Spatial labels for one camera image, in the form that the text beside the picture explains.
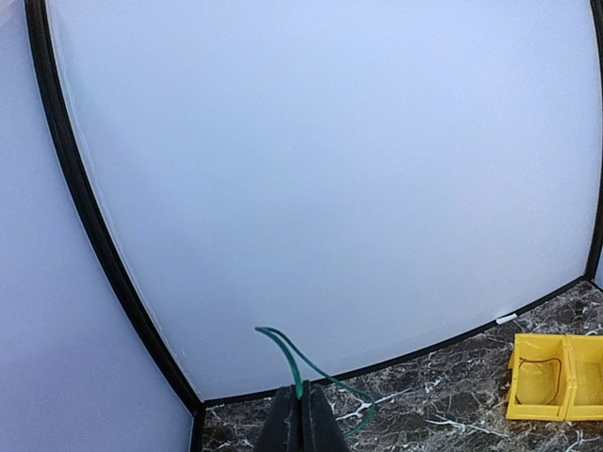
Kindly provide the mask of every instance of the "green wire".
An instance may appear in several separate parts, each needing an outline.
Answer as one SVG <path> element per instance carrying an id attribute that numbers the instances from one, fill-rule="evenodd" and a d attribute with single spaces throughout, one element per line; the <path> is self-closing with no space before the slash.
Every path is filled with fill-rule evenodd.
<path id="1" fill-rule="evenodd" d="M 296 391 L 298 393 L 298 398 L 302 398 L 302 396 L 300 395 L 300 390 L 298 389 L 298 382 L 301 385 L 300 371 L 299 371 L 298 366 L 295 363 L 295 359 L 291 355 L 290 351 L 285 347 L 285 345 L 279 338 L 282 338 L 291 347 L 291 349 L 293 349 L 293 351 L 295 351 L 295 353 L 297 353 L 297 355 L 303 359 L 303 361 L 306 364 L 308 364 L 312 369 L 314 369 L 316 372 L 318 372 L 322 377 L 324 377 L 331 383 L 334 383 L 335 385 L 345 389 L 346 391 L 349 391 L 353 394 L 356 394 L 357 396 L 360 396 L 360 397 L 368 400 L 368 402 L 370 403 L 370 408 L 368 409 L 367 416 L 365 416 L 365 418 L 358 425 L 358 427 L 349 431 L 344 436 L 349 437 L 367 426 L 367 424 L 370 422 L 370 419 L 373 417 L 373 414 L 375 413 L 375 398 L 372 395 L 364 393 L 357 389 L 354 389 L 354 388 L 348 386 L 346 383 L 343 383 L 343 382 L 339 381 L 338 379 L 331 377 L 326 372 L 322 371 L 320 368 L 318 368 L 317 365 L 312 363 L 297 347 L 295 347 L 295 344 L 293 344 L 293 342 L 291 342 L 291 340 L 288 337 L 286 337 L 286 335 L 283 332 L 280 332 L 277 329 L 270 328 L 270 327 L 256 327 L 255 330 L 264 333 L 266 336 L 268 336 L 270 339 L 272 339 L 274 342 L 276 342 L 277 345 L 283 351 L 283 353 L 286 355 L 286 358 L 289 361 L 289 365 L 291 366 L 291 370 L 293 371 L 293 378 L 295 379 Z"/>
<path id="2" fill-rule="evenodd" d="M 279 346 L 281 351 L 285 354 L 286 360 L 289 363 L 289 367 L 291 367 L 291 372 L 293 373 L 293 380 L 295 381 L 295 393 L 298 397 L 298 400 L 301 400 L 303 396 L 303 383 L 302 377 L 300 376 L 300 369 L 298 368 L 298 364 L 295 362 L 295 358 L 293 358 L 293 355 L 286 347 L 286 345 L 283 344 L 283 341 L 281 341 L 281 339 L 279 339 L 274 332 L 270 331 L 270 329 L 255 327 L 255 330 L 261 332 L 262 334 L 265 334 L 267 337 L 272 339 L 276 343 L 276 345 Z"/>

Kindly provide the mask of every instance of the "yellow plastic container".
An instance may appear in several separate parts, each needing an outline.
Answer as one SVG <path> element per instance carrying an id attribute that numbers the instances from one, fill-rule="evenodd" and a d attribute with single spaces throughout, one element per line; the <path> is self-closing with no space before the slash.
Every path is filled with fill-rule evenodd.
<path id="1" fill-rule="evenodd" d="M 517 334 L 507 419 L 603 420 L 603 337 Z"/>
<path id="2" fill-rule="evenodd" d="M 565 336 L 517 334 L 507 419 L 562 421 L 574 382 Z"/>
<path id="3" fill-rule="evenodd" d="M 566 419 L 603 419 L 603 337 L 567 336 L 576 391 L 570 396 Z"/>

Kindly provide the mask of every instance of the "floor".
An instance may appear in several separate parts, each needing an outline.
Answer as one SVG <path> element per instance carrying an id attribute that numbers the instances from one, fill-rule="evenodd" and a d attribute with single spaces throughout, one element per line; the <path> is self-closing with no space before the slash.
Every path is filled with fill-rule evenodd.
<path id="1" fill-rule="evenodd" d="M 375 395 L 368 426 L 349 438 L 355 452 L 598 452 L 603 423 L 524 422 L 505 419 L 507 363 L 518 332 L 603 334 L 603 293 L 581 282 L 516 320 L 408 363 L 348 383 Z M 325 388 L 342 429 L 367 409 L 358 399 Z M 252 451 L 270 400 L 208 411 L 204 450 Z"/>

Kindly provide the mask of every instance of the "white backdrop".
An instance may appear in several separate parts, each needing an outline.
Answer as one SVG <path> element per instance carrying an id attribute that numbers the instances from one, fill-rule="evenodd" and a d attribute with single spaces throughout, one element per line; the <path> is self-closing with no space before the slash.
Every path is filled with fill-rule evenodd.
<path id="1" fill-rule="evenodd" d="M 336 374 L 583 273 L 587 0 L 49 3 L 95 193 L 201 397 L 291 381 L 256 325 Z"/>
<path id="2" fill-rule="evenodd" d="M 23 2 L 5 7 L 0 450 L 188 451 L 191 416 L 132 329 L 73 206 L 44 118 Z"/>

